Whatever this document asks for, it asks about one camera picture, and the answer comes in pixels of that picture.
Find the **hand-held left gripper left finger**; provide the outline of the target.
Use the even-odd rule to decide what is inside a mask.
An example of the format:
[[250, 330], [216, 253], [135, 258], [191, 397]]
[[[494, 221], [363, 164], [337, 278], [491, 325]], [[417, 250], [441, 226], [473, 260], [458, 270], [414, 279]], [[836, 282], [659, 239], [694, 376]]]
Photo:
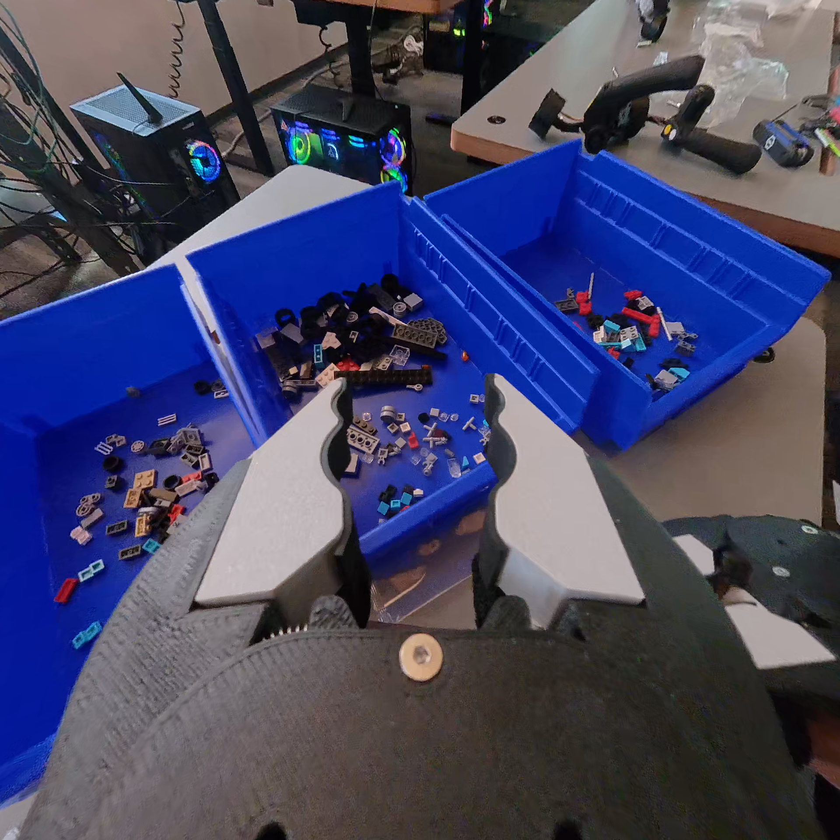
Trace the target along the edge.
[[337, 595], [368, 623], [371, 572], [340, 482], [352, 417], [350, 388], [334, 380], [250, 456], [197, 606], [265, 603], [285, 624], [302, 624], [319, 597]]

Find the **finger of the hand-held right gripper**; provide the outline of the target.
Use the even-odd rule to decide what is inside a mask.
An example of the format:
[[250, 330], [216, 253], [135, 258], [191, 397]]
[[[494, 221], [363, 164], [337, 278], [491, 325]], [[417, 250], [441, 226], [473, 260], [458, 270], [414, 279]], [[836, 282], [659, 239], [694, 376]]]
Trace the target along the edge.
[[716, 571], [714, 552], [693, 534], [681, 534], [673, 537], [675, 544], [695, 565], [704, 578], [709, 578]]
[[727, 589], [723, 606], [758, 670], [824, 665], [837, 660], [803, 626], [772, 613], [739, 587]]

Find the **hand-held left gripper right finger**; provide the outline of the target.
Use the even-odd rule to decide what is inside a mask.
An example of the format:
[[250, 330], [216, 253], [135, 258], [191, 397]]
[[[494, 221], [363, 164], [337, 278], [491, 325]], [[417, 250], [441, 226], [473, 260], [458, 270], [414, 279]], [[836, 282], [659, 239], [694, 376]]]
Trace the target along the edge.
[[472, 582], [476, 623], [503, 596], [548, 628], [572, 602], [640, 606], [645, 594], [585, 450], [501, 374], [485, 379], [486, 459], [497, 483]]

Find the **blue plastic bin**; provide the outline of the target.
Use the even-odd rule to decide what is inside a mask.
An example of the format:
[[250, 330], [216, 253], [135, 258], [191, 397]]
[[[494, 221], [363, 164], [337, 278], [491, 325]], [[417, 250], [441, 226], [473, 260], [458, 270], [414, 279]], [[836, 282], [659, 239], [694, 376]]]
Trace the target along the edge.
[[443, 534], [461, 515], [483, 507], [496, 475], [477, 465], [482, 453], [478, 432], [462, 430], [471, 415], [482, 427], [485, 375], [503, 375], [567, 434], [581, 426], [597, 374], [568, 340], [537, 320], [525, 300], [501, 279], [489, 258], [480, 257], [454, 230], [419, 200], [380, 185], [305, 213], [281, 219], [220, 241], [187, 257], [213, 313], [219, 351], [230, 375], [230, 390], [256, 446], [298, 414], [321, 388], [302, 389], [298, 402], [281, 391], [277, 352], [263, 349], [258, 336], [279, 330], [276, 312], [350, 301], [360, 284], [368, 291], [387, 274], [422, 300], [420, 319], [443, 324], [442, 356], [422, 356], [410, 348], [405, 367], [387, 374], [429, 368], [432, 381], [420, 392], [405, 381], [389, 387], [352, 389], [357, 416], [369, 413], [384, 448], [391, 435], [380, 422], [383, 405], [406, 416], [422, 443], [417, 415], [433, 407], [455, 413], [446, 445], [436, 447], [437, 465], [424, 476], [411, 457], [420, 448], [405, 446], [387, 465], [373, 458], [359, 478], [342, 480], [373, 575], [395, 568], [406, 551]]
[[[785, 336], [827, 269], [609, 153], [575, 141], [426, 195], [450, 226], [568, 340], [597, 374], [579, 429], [629, 449], [744, 370]], [[587, 288], [603, 316], [640, 290], [668, 321], [699, 334], [688, 380], [656, 397], [551, 306]]]
[[163, 266], [2, 322], [2, 805], [35, 789], [68, 697], [105, 625], [151, 553], [123, 506], [134, 475], [156, 486], [190, 469], [131, 445], [194, 425], [222, 477], [254, 446], [230, 396], [199, 394], [221, 374]]

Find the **grey desk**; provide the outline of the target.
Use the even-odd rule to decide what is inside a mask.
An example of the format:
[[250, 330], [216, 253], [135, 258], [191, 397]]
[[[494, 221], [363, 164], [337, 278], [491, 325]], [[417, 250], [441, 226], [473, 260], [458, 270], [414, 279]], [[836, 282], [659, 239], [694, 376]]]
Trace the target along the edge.
[[[663, 522], [716, 515], [772, 515], [822, 523], [826, 340], [802, 318], [774, 346], [770, 363], [751, 362], [677, 418], [622, 453], [591, 455], [612, 470]], [[440, 522], [487, 508], [488, 489]]]

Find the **tan and grey brick pile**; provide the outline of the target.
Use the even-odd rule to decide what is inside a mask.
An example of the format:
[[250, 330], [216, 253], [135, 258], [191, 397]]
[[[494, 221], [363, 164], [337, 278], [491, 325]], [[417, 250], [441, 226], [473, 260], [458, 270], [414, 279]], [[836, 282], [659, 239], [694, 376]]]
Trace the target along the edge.
[[46, 435], [44, 528], [62, 654], [82, 659], [122, 594], [250, 441], [214, 367], [195, 365]]

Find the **flat clear plastic bag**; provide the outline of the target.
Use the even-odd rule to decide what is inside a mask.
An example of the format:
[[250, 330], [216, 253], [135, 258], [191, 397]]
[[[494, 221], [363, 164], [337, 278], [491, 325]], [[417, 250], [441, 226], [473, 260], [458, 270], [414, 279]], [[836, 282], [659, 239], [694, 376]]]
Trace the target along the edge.
[[371, 623], [472, 627], [472, 562], [487, 510], [479, 508], [389, 552], [373, 571]]

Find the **black and grey brick pile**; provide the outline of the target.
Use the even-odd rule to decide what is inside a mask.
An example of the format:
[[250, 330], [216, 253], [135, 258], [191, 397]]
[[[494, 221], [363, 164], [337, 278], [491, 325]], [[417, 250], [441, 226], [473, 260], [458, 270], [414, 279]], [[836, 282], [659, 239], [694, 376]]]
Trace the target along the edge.
[[425, 299], [393, 272], [279, 308], [255, 333], [280, 406], [298, 413], [326, 385], [352, 396], [349, 485], [367, 532], [486, 461], [483, 376]]

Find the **red and teal brick pile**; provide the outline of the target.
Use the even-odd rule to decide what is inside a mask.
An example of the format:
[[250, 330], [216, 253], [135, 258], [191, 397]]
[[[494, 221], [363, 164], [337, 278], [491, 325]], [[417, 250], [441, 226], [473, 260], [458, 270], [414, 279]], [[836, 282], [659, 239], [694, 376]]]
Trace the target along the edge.
[[624, 369], [635, 373], [659, 397], [671, 393], [690, 377], [688, 359], [697, 351], [699, 334], [683, 322], [668, 321], [662, 308], [642, 291], [623, 293], [623, 306], [603, 316], [595, 311], [595, 274], [587, 288], [568, 288], [551, 306], [564, 315], [589, 343]]

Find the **glass computer tower rainbow fans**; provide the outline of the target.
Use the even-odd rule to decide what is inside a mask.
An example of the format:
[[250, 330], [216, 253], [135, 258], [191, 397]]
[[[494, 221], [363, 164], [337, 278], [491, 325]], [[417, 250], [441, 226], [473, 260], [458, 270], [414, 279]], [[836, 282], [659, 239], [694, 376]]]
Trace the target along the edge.
[[270, 112], [287, 165], [368, 185], [395, 182], [404, 194], [413, 194], [409, 105], [310, 84]]

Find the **black computer tower with antenna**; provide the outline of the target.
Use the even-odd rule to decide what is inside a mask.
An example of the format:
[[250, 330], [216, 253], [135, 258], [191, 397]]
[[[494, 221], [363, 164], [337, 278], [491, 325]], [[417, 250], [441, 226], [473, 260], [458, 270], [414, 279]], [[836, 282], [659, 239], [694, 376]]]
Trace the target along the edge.
[[144, 225], [179, 244], [240, 199], [203, 111], [121, 84], [70, 105]]

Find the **blue and black device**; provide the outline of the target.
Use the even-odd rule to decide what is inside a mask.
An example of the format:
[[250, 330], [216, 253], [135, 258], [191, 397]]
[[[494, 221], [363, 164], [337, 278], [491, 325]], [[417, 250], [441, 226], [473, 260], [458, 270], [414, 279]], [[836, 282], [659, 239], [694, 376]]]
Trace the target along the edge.
[[801, 168], [814, 155], [806, 137], [781, 118], [757, 123], [752, 138], [774, 163], [785, 169]]

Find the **grey table with wood edge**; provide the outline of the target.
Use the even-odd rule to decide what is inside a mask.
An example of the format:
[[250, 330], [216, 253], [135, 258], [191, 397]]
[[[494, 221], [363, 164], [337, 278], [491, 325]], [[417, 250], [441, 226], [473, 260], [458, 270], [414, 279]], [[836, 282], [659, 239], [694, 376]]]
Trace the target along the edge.
[[[530, 131], [529, 122], [546, 92], [556, 90], [571, 116], [580, 117], [614, 70], [624, 75], [645, 69], [661, 53], [671, 60], [695, 53], [691, 33], [704, 6], [672, 2], [660, 41], [638, 47], [634, 3], [594, 3], [455, 122], [452, 150], [508, 164], [572, 140], [573, 135], [555, 129], [545, 140]], [[821, 2], [799, 17], [768, 21], [762, 33], [764, 52], [786, 65], [788, 97], [746, 98], [735, 118], [716, 127], [715, 133], [752, 141], [759, 121], [772, 119], [807, 95], [825, 93], [837, 31], [838, 2]], [[797, 170], [763, 156], [750, 173], [732, 176], [693, 154], [669, 152], [656, 125], [644, 127], [615, 154], [783, 244], [838, 257], [838, 164], [832, 174], [822, 173], [819, 154]]]

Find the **bundle of coloured markers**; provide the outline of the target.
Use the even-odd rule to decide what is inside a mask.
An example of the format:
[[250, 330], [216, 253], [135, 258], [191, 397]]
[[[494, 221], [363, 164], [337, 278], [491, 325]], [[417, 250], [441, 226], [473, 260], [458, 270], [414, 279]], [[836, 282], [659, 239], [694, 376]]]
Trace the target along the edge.
[[824, 104], [817, 105], [822, 110], [817, 118], [814, 134], [823, 148], [839, 157], [839, 97], [826, 95]]

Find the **clear plastic wrapping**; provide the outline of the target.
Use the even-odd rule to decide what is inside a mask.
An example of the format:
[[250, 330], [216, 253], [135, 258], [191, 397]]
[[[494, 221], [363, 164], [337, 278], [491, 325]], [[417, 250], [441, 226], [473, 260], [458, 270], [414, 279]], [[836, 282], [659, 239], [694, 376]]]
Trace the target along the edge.
[[763, 55], [763, 27], [736, 18], [696, 22], [693, 36], [705, 60], [699, 84], [714, 97], [700, 117], [702, 129], [712, 129], [734, 119], [748, 98], [782, 102], [788, 93], [789, 70], [785, 63]]

